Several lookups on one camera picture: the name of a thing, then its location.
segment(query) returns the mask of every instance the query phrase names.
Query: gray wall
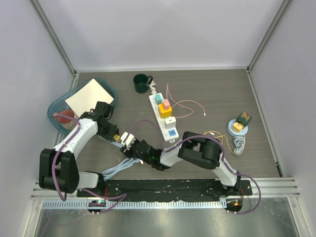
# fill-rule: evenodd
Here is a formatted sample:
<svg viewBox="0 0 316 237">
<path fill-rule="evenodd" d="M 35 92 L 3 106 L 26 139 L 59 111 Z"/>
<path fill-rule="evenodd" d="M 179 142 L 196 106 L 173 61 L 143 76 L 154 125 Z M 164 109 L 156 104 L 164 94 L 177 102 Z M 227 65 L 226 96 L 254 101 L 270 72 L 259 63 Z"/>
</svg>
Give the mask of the gray wall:
<svg viewBox="0 0 316 237">
<path fill-rule="evenodd" d="M 101 71 L 246 67 L 282 0 L 39 2 L 74 67 Z"/>
<path fill-rule="evenodd" d="M 253 76 L 286 176 L 316 220 L 316 1 L 294 0 Z"/>
<path fill-rule="evenodd" d="M 29 1 L 0 1 L 0 236 L 21 236 L 39 155 L 57 131 L 46 116 L 71 74 Z"/>
</svg>

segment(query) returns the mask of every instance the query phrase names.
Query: pink plug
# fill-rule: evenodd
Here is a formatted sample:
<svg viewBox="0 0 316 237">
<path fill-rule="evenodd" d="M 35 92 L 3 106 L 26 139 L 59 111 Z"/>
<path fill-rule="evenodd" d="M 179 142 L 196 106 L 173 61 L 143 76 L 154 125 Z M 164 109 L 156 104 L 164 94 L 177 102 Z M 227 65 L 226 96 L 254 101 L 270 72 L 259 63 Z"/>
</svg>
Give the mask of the pink plug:
<svg viewBox="0 0 316 237">
<path fill-rule="evenodd" d="M 170 107 L 169 101 L 167 99 L 164 99 L 163 102 L 162 102 L 162 106 L 163 106 L 164 110 L 168 110 L 169 107 Z"/>
</svg>

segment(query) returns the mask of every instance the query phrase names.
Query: white power strip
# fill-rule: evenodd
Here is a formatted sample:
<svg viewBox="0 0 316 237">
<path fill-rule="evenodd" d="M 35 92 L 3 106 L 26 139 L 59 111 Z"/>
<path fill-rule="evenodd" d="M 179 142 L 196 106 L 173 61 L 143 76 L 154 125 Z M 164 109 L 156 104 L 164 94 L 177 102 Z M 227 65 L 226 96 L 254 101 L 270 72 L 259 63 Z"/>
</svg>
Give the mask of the white power strip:
<svg viewBox="0 0 316 237">
<path fill-rule="evenodd" d="M 163 100 L 163 96 L 161 93 L 158 93 L 156 95 L 160 95 L 161 100 Z M 175 126 L 173 128 L 166 129 L 165 124 L 164 124 L 164 119 L 160 118 L 160 115 L 159 115 L 159 107 L 155 100 L 156 95 L 150 95 L 149 101 L 154 110 L 154 114 L 156 116 L 164 141 L 173 143 L 175 142 L 176 139 L 179 138 L 179 133 Z"/>
</svg>

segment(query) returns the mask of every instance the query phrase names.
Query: metal frame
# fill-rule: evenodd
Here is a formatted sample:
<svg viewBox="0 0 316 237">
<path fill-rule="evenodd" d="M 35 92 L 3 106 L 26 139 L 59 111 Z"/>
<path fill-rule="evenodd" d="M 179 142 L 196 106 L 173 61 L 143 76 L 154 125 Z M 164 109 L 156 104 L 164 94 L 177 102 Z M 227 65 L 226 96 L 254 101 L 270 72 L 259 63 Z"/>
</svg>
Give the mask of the metal frame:
<svg viewBox="0 0 316 237">
<path fill-rule="evenodd" d="M 250 185 L 253 191 L 252 196 L 245 196 L 244 198 L 258 198 L 258 189 L 256 185 L 250 179 Z M 263 198 L 280 198 L 291 197 L 299 198 L 300 193 L 297 189 L 294 178 L 258 178 L 256 179 Z M 230 196 L 230 198 L 238 198 L 239 196 Z M 44 190 L 39 186 L 36 181 L 31 200 L 58 200 L 59 196 L 56 191 Z M 68 195 L 69 200 L 82 200 L 82 199 L 99 199 L 97 197 L 77 197 L 77 191 Z"/>
<path fill-rule="evenodd" d="M 310 229 L 306 224 L 306 219 L 301 209 L 301 198 L 294 178 L 258 178 L 258 182 L 262 198 L 284 198 L 287 197 L 291 206 L 291 211 L 302 237 L 311 236 Z M 251 182 L 254 195 L 245 198 L 258 198 L 258 191 L 253 182 Z M 36 182 L 31 200 L 33 208 L 27 224 L 24 237 L 33 237 L 36 231 L 36 226 L 40 218 L 42 209 L 82 209 L 86 208 L 86 204 L 97 197 L 77 197 L 76 192 L 68 195 L 67 202 L 61 202 L 55 191 L 40 189 Z M 203 203 L 146 203 L 146 202 L 129 202 L 122 203 L 119 209 L 168 209 L 168 208 L 222 208 L 225 205 L 223 202 L 203 202 Z"/>
<path fill-rule="evenodd" d="M 263 111 L 261 103 L 260 103 L 259 94 L 257 92 L 256 85 L 255 85 L 255 83 L 253 81 L 253 78 L 252 78 L 252 72 L 247 70 L 247 74 L 248 74 L 248 78 L 249 78 L 249 82 L 250 82 L 250 85 L 251 85 L 251 88 L 252 88 L 253 95 L 254 95 L 256 103 L 257 103 L 257 107 L 258 107 L 259 114 L 260 114 L 260 117 L 261 117 L 261 120 L 262 120 L 262 123 L 263 123 L 263 127 L 264 127 L 264 129 L 266 131 L 266 134 L 267 134 L 267 138 L 268 138 L 268 142 L 269 142 L 270 147 L 271 147 L 272 155 L 273 155 L 273 158 L 275 159 L 276 166 L 277 166 L 277 169 L 279 171 L 279 175 L 280 175 L 280 177 L 284 177 L 283 172 L 282 172 L 282 170 L 283 170 L 282 167 L 283 166 L 282 166 L 282 163 L 277 158 L 276 148 L 275 148 L 275 146 L 273 144 L 272 136 L 271 136 L 271 133 L 269 131 L 269 127 L 268 127 L 268 124 L 267 124 L 267 121 L 266 121 L 266 118 L 265 118 L 265 115 L 264 115 L 264 111 Z"/>
<path fill-rule="evenodd" d="M 70 70 L 72 75 L 75 75 L 76 71 L 75 71 L 70 59 L 68 58 L 62 44 L 60 43 L 53 27 L 51 26 L 45 12 L 43 11 L 39 1 L 38 0 L 29 0 L 29 1 L 32 4 L 35 12 L 39 16 L 40 20 L 42 21 L 44 27 L 46 28 L 47 33 L 49 34 L 49 36 L 53 40 L 54 45 L 56 46 L 56 48 L 57 48 L 58 52 L 60 53 L 61 57 L 63 58 L 63 60 L 65 61 L 68 69 Z"/>
<path fill-rule="evenodd" d="M 274 19 L 272 20 L 265 36 L 263 37 L 261 43 L 259 44 L 259 47 L 255 53 L 255 55 L 253 56 L 247 70 L 251 71 L 253 69 L 253 66 L 255 65 L 255 63 L 257 62 L 259 56 L 261 55 L 263 49 L 266 47 L 267 43 L 269 42 L 271 36 L 273 35 L 273 33 L 275 32 L 277 26 L 280 23 L 280 20 L 282 19 L 282 17 L 284 16 L 284 14 L 286 13 L 286 11 L 288 10 L 288 8 L 290 7 L 291 3 L 293 2 L 293 0 L 283 0 L 281 6 L 279 7 L 278 11 L 276 12 L 276 15 L 274 17 Z"/>
<path fill-rule="evenodd" d="M 46 14 L 44 13 L 40 3 L 38 0 L 29 0 L 32 6 L 34 7 L 37 15 L 39 16 L 40 20 L 42 21 L 44 27 L 46 28 L 49 36 L 52 38 L 53 43 L 55 44 L 57 50 L 61 54 L 63 60 L 65 61 L 66 65 L 68 66 L 69 70 L 71 73 L 74 75 L 73 80 L 71 81 L 69 90 L 73 89 L 76 87 L 78 78 L 79 78 L 79 73 L 76 72 L 74 69 L 70 59 L 68 58 L 62 44 L 60 43 L 54 29 L 52 28 Z M 155 68 L 155 69 L 117 69 L 117 70 L 105 70 L 103 72 L 120 72 L 120 71 L 152 71 L 152 70 L 158 70 L 158 71 L 166 71 L 166 70 L 214 70 L 214 69 L 247 69 L 249 81 L 257 102 L 257 106 L 264 124 L 264 128 L 266 130 L 267 136 L 268 136 L 268 141 L 270 143 L 271 149 L 273 156 L 276 160 L 276 164 L 278 165 L 277 161 L 277 153 L 273 144 L 273 140 L 271 138 L 267 122 L 264 117 L 264 113 L 260 104 L 260 98 L 256 90 L 256 85 L 253 81 L 252 78 L 252 72 L 251 70 L 253 69 L 256 61 L 260 57 L 261 53 L 263 52 L 264 48 L 266 47 L 267 43 L 269 42 L 270 38 L 272 37 L 274 31 L 276 30 L 277 26 L 279 25 L 282 17 L 286 13 L 287 9 L 289 8 L 290 4 L 292 3 L 292 0 L 283 0 L 282 4 L 280 5 L 272 23 L 269 26 L 269 29 L 267 30 L 265 36 L 263 37 L 256 53 L 254 54 L 249 66 L 247 68 L 245 67 L 226 67 L 226 68 L 217 68 L 217 67 L 203 67 L 203 68 Z M 60 143 L 63 139 L 63 134 L 58 133 L 57 138 L 56 138 L 56 144 Z M 262 191 L 262 197 L 263 198 L 283 198 L 287 197 L 288 202 L 291 207 L 291 211 L 295 220 L 295 223 L 297 225 L 298 231 L 300 236 L 302 237 L 307 237 L 307 236 L 312 236 L 310 233 L 310 228 L 306 224 L 306 218 L 304 216 L 303 212 L 303 203 L 300 198 L 299 191 L 297 189 L 296 183 L 294 178 L 262 178 L 262 179 L 256 179 L 258 182 L 260 189 Z M 254 195 L 253 196 L 247 196 L 245 198 L 257 198 L 258 197 L 258 190 L 254 183 L 251 181 L 251 187 L 253 189 Z M 76 193 L 73 193 L 72 195 L 68 195 L 68 200 L 69 203 L 86 203 L 90 199 L 97 199 L 94 197 L 89 197 L 89 198 L 82 198 L 82 197 L 77 197 Z M 32 210 L 30 213 L 30 217 L 28 219 L 28 223 L 25 229 L 24 237 L 33 237 L 36 231 L 37 224 L 40 220 L 40 212 L 43 209 L 43 205 L 45 205 L 45 208 L 47 208 L 47 203 L 53 202 L 53 203 L 58 203 L 60 202 L 59 197 L 55 191 L 46 191 L 43 189 L 39 188 L 38 182 L 36 182 L 33 193 L 32 193 Z M 130 208 L 133 208 L 133 204 L 130 203 L 127 205 Z M 159 209 L 159 208 L 168 208 L 167 206 L 162 206 L 162 205 L 152 205 L 153 209 Z M 222 206 L 222 204 L 218 203 L 206 203 L 204 204 L 206 206 L 205 208 L 212 208 L 213 206 Z"/>
</svg>

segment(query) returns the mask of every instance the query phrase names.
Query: green mug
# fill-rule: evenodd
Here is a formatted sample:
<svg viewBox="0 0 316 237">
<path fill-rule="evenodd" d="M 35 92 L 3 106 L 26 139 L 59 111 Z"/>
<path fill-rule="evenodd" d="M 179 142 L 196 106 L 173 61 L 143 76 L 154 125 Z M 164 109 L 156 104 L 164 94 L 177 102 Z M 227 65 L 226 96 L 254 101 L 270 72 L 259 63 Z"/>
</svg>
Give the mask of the green mug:
<svg viewBox="0 0 316 237">
<path fill-rule="evenodd" d="M 137 74 L 134 76 L 133 82 L 135 86 L 135 90 L 138 93 L 145 93 L 148 91 L 149 84 L 152 82 L 153 77 L 147 76 L 145 74 Z"/>
</svg>

